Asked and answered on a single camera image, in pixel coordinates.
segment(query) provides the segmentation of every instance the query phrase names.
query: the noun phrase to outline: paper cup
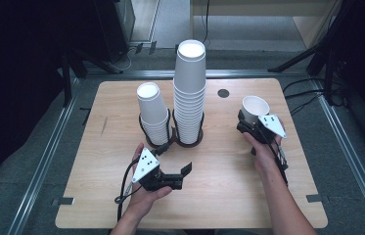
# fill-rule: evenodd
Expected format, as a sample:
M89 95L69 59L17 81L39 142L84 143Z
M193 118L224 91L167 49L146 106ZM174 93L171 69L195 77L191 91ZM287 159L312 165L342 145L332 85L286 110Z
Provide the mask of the paper cup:
M206 83L205 46L197 40L185 40L179 44L174 85L181 91L195 93L201 91Z
M167 107L160 89L154 82L145 82L137 88L140 116L150 124L160 123L167 118Z
M250 124L258 123L258 116L268 115L270 107L258 96L247 96L243 99L241 108L244 120Z

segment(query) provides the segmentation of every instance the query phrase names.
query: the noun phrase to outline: hand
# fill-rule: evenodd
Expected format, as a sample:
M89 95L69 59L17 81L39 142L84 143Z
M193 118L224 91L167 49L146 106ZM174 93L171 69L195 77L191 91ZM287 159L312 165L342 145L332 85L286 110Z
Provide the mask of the hand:
M143 143L140 143L133 155L133 160L137 159L143 151ZM163 187L155 192L146 191L141 187L140 183L132 185L132 194L129 205L121 219L118 221L115 228L112 230L112 235L131 235L135 234L136 228L142 218L149 213L154 202L157 199L163 198L172 192L172 188Z
M133 160L138 158L143 151L143 143L140 143L137 146L137 149L134 153ZM133 173L136 169L137 165L133 166ZM140 183L135 183L132 186L132 192L137 190L140 187ZM163 187L155 192L146 191L143 187L141 187L136 193L131 196L130 203L127 207L125 213L131 213L133 216L136 216L138 219L142 219L152 208L152 205L157 199L163 198L172 192L170 187Z

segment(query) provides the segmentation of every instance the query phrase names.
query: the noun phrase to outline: wrist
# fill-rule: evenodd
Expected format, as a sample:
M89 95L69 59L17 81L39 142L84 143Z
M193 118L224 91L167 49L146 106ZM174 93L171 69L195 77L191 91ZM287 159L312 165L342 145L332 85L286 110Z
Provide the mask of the wrist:
M264 161L260 161L259 159L257 159L255 161L255 170L260 177L271 175L273 173L279 173L279 168L277 167L274 159Z

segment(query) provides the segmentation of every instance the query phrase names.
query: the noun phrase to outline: wire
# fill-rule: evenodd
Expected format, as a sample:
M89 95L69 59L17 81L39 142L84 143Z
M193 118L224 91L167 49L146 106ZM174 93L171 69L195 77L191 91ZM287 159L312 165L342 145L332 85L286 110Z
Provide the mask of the wire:
M208 34L208 25L207 25L208 16L209 16L209 0L207 0L207 3L206 3L205 38L204 38L204 40L203 40L203 43L205 43L205 41L206 41L206 39L207 39L207 34Z
M113 68L113 69L115 69L115 70L118 70L118 71L127 71L128 69L130 69L130 67L131 67L131 59L130 59L129 53L130 53L131 51L135 50L135 49L136 49L135 47L130 48L130 49L127 51L127 53L126 53L127 60L129 61L129 65L128 65L126 68L124 68L124 69L118 68L118 67L114 66L112 63L108 63L109 67L111 67L111 68Z
M289 185L289 181L287 180L286 177L286 173L285 173L285 169L283 168L280 159L278 157L278 154L276 153L276 151L274 151L273 146L271 146L272 142L275 142L277 145L277 149L279 149L279 144L277 144L277 141L275 139L273 139L273 141L268 141L268 138L265 136L265 134L263 133L263 131L259 128L258 125L255 126L257 128L257 130L260 132L261 136L264 138L265 142L267 143L268 147L270 147L271 152L274 155L274 160L276 162L277 167L280 170L280 173L283 177L283 180L285 181L286 185Z
M298 112L300 112L306 105L312 103L316 98L319 98L320 96L322 96L323 94L318 94L315 97L311 98L308 102L299 105L297 107L295 107L292 111L290 111L290 114L293 116L295 114L297 114Z
M130 169L133 167L133 165L135 165L135 164L137 164L139 162L139 159L140 159L140 156L137 157L135 160L133 160L130 163L130 165L127 167L126 172L125 172L125 174L123 176L123 181L121 182L120 196L118 196L114 200L116 203L118 203L118 208L117 208L117 221L119 221L121 219L121 211L122 211L122 208L123 208L123 202L129 196L129 195L124 196L124 186L126 184L127 175L129 173Z
M298 81L294 81L294 82L291 82L290 84L286 85L285 88L283 88L283 93L289 88L291 87L292 85L295 85L297 83L301 83L301 82L305 82L305 81L311 81L311 80L319 80L319 81L324 81L325 79L323 78L307 78L307 79L302 79L302 80L298 80ZM337 85L342 85L341 82L334 82L335 84Z
M295 97L298 97L298 96L302 96L302 95L305 95L305 94L310 94L310 93L313 93L313 92L324 92L324 91L325 91L325 89L317 89L317 90L303 91L303 92L300 92L300 93L297 93L297 94L285 96L285 98L286 99L292 99L292 98L295 98Z

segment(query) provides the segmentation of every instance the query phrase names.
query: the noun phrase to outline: human hand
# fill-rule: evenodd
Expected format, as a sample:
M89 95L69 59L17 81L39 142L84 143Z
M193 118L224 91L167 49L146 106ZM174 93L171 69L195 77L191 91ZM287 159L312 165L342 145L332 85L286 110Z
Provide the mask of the human hand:
M256 140L254 137L252 137L249 133L244 132L243 133L244 138L252 144L252 146L255 148L255 161L254 166L258 173L262 173L264 171L270 171L273 168L277 168L275 163L275 158L277 158L278 148L277 145L280 146L282 137L280 135L276 135L274 137L274 141L271 143L271 147L274 150L275 154L271 151L268 144L261 144L258 140Z
M140 143L133 155L137 159L143 151L143 143ZM133 235L142 218L149 213L154 202L172 192L170 187L163 187L155 192L146 191L139 182L132 185L132 195L129 205L121 219L118 221L111 235Z
M140 143L136 151L133 155L133 160L137 159L140 154L142 153L144 148L143 143ZM133 173L136 169L137 165L133 166ZM124 214L131 215L133 218L140 221L152 208L152 205L157 199L161 199L167 196L169 193L172 192L170 187L163 187L157 191L151 192L146 191L143 187L141 187L140 183L134 183L132 186L132 192L134 194L131 195L131 199L129 205L127 206L127 210Z

